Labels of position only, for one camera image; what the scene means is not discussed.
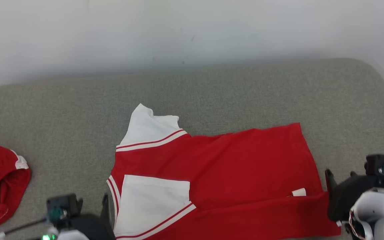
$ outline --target gray fabric surface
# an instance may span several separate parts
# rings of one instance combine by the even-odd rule
[[[43,216],[46,199],[66,193],[98,214],[115,146],[139,103],[178,115],[192,135],[300,122],[324,188],[326,168],[342,181],[351,170],[364,174],[367,154],[384,153],[384,81],[353,59],[1,86],[0,145],[26,158],[32,180],[0,231]]]

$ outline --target red stripe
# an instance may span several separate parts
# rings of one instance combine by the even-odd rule
[[[187,205],[186,207],[184,207],[182,210],[178,211],[176,214],[174,214],[173,216],[169,217],[168,219],[166,219],[164,222],[156,225],[154,228],[151,228],[150,230],[142,233],[142,234],[139,234],[139,235],[136,235],[136,236],[120,236],[120,237],[116,237],[116,239],[119,239],[119,238],[132,238],[132,237],[140,237],[142,235],[145,235],[147,234],[148,232],[150,231],[153,231],[154,229],[156,229],[157,227],[163,225],[165,222],[169,221],[170,219],[172,219],[173,217],[177,216],[179,213],[183,212],[186,208],[190,207],[190,205],[192,205],[192,203],[190,203],[189,205]]]
[[[143,145],[143,144],[149,144],[149,143],[158,143],[160,141],[164,141],[166,140],[167,138],[171,137],[172,135],[176,134],[177,132],[173,132],[172,134],[168,135],[167,137],[161,139],[161,140],[158,140],[158,141],[154,141],[154,142],[146,142],[146,143],[136,143],[136,144],[131,144],[131,145],[127,145],[127,146],[119,146],[117,147],[116,149],[120,149],[120,148],[123,148],[123,147],[129,147],[129,146],[137,146],[137,145]]]
[[[119,215],[118,198],[116,197],[116,192],[115,192],[115,188],[113,187],[112,181],[111,181],[110,179],[108,179],[108,181],[109,181],[109,183],[111,184],[113,194],[115,195],[116,209],[117,209],[117,211],[118,211],[118,212],[116,213],[116,215],[118,216],[118,215]]]

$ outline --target white wall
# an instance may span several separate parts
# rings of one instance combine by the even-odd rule
[[[0,85],[329,57],[384,77],[384,1],[0,0]]]

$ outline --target striped trim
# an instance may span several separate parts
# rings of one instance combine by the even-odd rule
[[[117,236],[116,239],[126,238],[128,240],[142,240],[142,239],[148,238],[148,237],[162,231],[163,229],[167,228],[169,225],[172,225],[174,222],[176,222],[180,218],[184,217],[186,214],[190,213],[195,208],[196,208],[195,205],[193,205],[190,202],[182,210],[178,211],[177,213],[175,213],[174,215],[172,215],[171,217],[169,217],[168,219],[166,219],[162,223],[156,225],[154,228],[151,228],[150,230],[148,230],[142,234],[135,235],[135,236]]]
[[[111,190],[111,194],[112,194],[112,198],[113,198],[113,206],[114,206],[114,212],[115,212],[115,223],[114,223],[114,227],[116,226],[116,219],[118,217],[118,214],[119,214],[119,205],[118,205],[118,200],[121,200],[121,196],[119,195],[119,190],[118,190],[118,187],[115,183],[115,180],[113,179],[112,176],[109,176],[109,178],[107,179],[107,184],[109,185],[109,189]]]
[[[183,136],[187,134],[187,132],[183,129],[180,129],[176,132],[173,132],[172,134],[168,135],[167,137],[158,140],[158,141],[152,141],[152,142],[145,142],[145,143],[136,143],[136,144],[130,144],[130,145],[125,145],[121,146],[118,145],[116,147],[117,152],[125,152],[125,151],[130,151],[130,150],[135,150],[135,149],[142,149],[142,148],[149,148],[149,147],[155,147],[155,146],[161,146],[166,143],[171,142],[172,140],[175,140],[176,138]]]

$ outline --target black cable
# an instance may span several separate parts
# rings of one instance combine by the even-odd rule
[[[20,227],[13,228],[13,229],[11,229],[11,230],[9,230],[9,231],[5,231],[4,233],[5,233],[5,235],[7,235],[7,234],[10,234],[10,233],[12,233],[12,232],[18,231],[18,230],[20,230],[20,229],[28,228],[28,227],[30,227],[30,226],[37,225],[37,224],[42,223],[42,222],[45,222],[45,221],[47,221],[47,218],[43,218],[43,219],[40,219],[40,220],[36,220],[36,221],[34,221],[34,222],[27,223],[27,224],[22,225],[22,226],[20,226]]]

